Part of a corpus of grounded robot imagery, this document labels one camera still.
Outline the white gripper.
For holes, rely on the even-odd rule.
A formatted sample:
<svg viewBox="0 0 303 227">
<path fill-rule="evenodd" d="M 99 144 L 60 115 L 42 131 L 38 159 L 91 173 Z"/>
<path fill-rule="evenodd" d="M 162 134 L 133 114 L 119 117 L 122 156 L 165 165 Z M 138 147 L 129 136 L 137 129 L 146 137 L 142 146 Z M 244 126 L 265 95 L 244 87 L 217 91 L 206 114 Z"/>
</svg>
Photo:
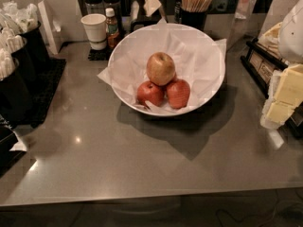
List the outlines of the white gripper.
<svg viewBox="0 0 303 227">
<path fill-rule="evenodd" d="M 303 0 L 299 0 L 285 16 L 258 38 L 266 48 L 277 48 L 289 62 L 303 62 Z M 275 70 L 269 84 L 260 125 L 276 130 L 292 116 L 303 102 L 303 65 L 293 64 L 283 71 Z"/>
</svg>

